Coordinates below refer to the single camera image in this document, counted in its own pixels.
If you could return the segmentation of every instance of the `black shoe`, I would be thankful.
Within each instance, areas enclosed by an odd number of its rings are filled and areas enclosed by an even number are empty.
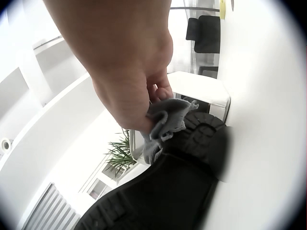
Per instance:
[[[189,113],[185,124],[153,165],[101,197],[75,230],[194,229],[218,182],[205,163],[210,140],[225,124],[207,113]]]

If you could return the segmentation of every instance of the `skin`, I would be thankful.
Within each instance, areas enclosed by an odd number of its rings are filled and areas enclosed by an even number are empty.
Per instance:
[[[44,0],[59,31],[123,128],[149,133],[150,104],[173,97],[171,0]]]

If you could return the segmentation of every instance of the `white shelf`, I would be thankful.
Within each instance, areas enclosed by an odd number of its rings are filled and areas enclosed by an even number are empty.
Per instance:
[[[53,97],[87,72],[63,38],[50,41],[34,52]]]
[[[14,210],[14,226],[67,148],[104,109],[85,74],[43,107],[17,135],[11,151],[0,160],[2,195]]]
[[[0,139],[15,139],[42,108],[17,68],[0,82]]]

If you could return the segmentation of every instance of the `white wall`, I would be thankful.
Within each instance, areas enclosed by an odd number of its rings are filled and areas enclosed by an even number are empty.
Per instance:
[[[19,68],[0,83],[0,139],[14,140],[42,108],[29,91]]]
[[[86,75],[45,106],[0,161],[0,186],[15,228],[46,176],[104,107]]]
[[[0,82],[17,68],[16,49],[9,32],[6,10],[0,15]]]
[[[61,35],[42,0],[22,0],[22,2],[25,17],[32,30],[33,48]]]
[[[86,69],[62,39],[38,53],[36,59],[53,97],[86,73]]]
[[[118,141],[122,129],[111,114],[104,110],[76,138],[50,173],[50,181],[70,205],[83,215],[95,200],[81,190],[91,174],[106,157],[108,142]]]

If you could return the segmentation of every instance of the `potted plant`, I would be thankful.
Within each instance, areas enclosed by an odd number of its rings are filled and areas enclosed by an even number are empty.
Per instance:
[[[129,129],[122,128],[122,133],[117,134],[123,134],[123,136],[118,142],[109,142],[112,148],[107,153],[110,158],[106,161],[110,164],[111,171],[115,170],[115,177],[121,169],[128,170],[136,163],[130,154]]]

